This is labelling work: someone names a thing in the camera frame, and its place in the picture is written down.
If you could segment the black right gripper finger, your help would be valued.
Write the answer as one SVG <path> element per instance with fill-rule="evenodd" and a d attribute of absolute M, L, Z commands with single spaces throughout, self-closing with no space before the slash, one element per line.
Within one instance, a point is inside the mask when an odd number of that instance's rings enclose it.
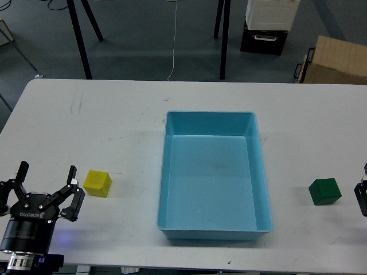
<path fill-rule="evenodd" d="M 362 177 L 361 181 L 355 186 L 354 193 L 357 198 L 358 205 L 363 216 L 367 216 L 366 208 L 366 164 L 364 166 L 365 175 Z"/>

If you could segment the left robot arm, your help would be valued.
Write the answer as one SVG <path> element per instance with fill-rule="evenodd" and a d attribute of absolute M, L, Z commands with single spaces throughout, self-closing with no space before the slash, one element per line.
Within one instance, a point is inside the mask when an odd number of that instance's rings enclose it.
<path fill-rule="evenodd" d="M 56 221 L 77 221 L 85 192 L 75 166 L 55 193 L 26 192 L 22 184 L 28 169 L 23 161 L 14 178 L 1 182 L 1 215 L 10 216 L 1 241 L 1 252 L 10 255 L 5 274 L 53 274 L 64 263 L 63 255 L 49 253 Z"/>

